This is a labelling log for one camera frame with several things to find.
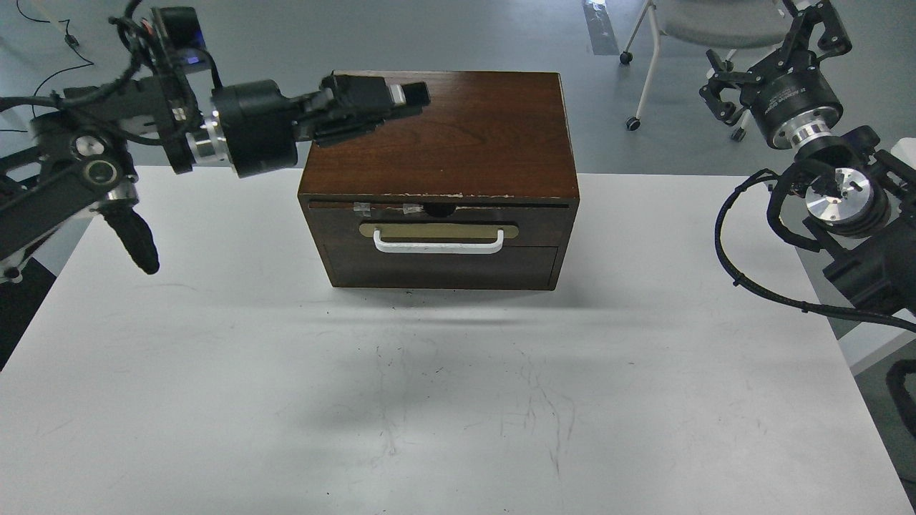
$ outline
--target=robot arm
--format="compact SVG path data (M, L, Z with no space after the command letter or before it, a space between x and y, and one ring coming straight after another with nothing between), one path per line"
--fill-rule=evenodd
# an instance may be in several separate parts
M880 138L869 126L842 136L832 132L843 106L821 74L820 63L847 53L852 45L829 0L801 11L789 0L784 4L793 23L782 46L745 72L726 71L709 50L714 74L700 95L727 125L749 109L771 148L795 151L792 165L771 177L775 185L767 220L772 230L790 245L826 250L834 262L823 270L825 277L860 312L916 312L916 267L911 261L916 255L916 170L886 150L876 150ZM809 48L817 26L823 26L816 41L820 55ZM723 100L729 89L739 91L740 108ZM805 202L803 224L813 237L793 233L781 221L782 205L791 196ZM862 241L846 249L838 236ZM745 279L739 276L736 284Z
M114 82L68 88L63 96L0 97L0 111L43 105L56 111L30 123L35 147L0 158L0 282L19 281L31 254L67 219L101 214L146 273L158 254L133 211L136 171L127 142L162 146L176 173L228 159L240 177L295 165L296 142L328 146L369 134L387 120L418 115L426 84L387 85L382 77L332 74L319 91L287 98L273 81L223 87L190 7L153 8L137 23L132 0L118 27L130 65ZM133 76L141 66L152 75ZM210 69L213 108L202 115L186 73ZM157 133L158 137L145 134ZM37 163L36 181L8 172Z

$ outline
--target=label on motor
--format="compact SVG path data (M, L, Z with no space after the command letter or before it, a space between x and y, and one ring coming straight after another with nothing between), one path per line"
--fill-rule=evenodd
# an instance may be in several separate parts
M767 110L764 111L763 114L764 115L769 114L769 112L775 109L776 106L778 106L779 104L782 104L783 102L789 100L790 98L794 96L798 96L802 93L805 93L806 91L808 91L808 88L804 88L804 87L800 88L798 86L789 86L788 88L774 95L773 98L769 99L769 105L767 106Z

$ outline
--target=wooden box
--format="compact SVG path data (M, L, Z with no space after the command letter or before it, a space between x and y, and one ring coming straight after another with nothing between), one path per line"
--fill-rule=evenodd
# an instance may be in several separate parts
M312 146L299 199L331 284L556 288L579 205L560 75L348 73L425 81L431 105Z

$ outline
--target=box lid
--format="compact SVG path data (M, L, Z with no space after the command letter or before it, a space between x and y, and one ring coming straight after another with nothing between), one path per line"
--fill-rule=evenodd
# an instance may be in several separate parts
M548 203L579 197L558 73L337 73L425 81L431 104L366 137L312 145L300 196Z

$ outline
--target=chair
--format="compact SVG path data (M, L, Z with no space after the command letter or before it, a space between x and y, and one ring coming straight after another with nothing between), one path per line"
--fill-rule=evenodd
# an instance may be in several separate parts
M690 43L718 49L733 49L726 56L726 65L737 49L763 49L779 45L789 31L791 21L777 8L776 0L646 0L639 12L627 46L620 54L620 63L628 65L633 60L629 52L633 39L646 14L652 29L652 60L646 75L646 84L636 115L627 120L627 130L636 130L641 124L642 109L649 95L652 77L658 64L661 36L671 36ZM661 10L661 26L656 9ZM741 141L749 120L745 112L738 129L731 138Z

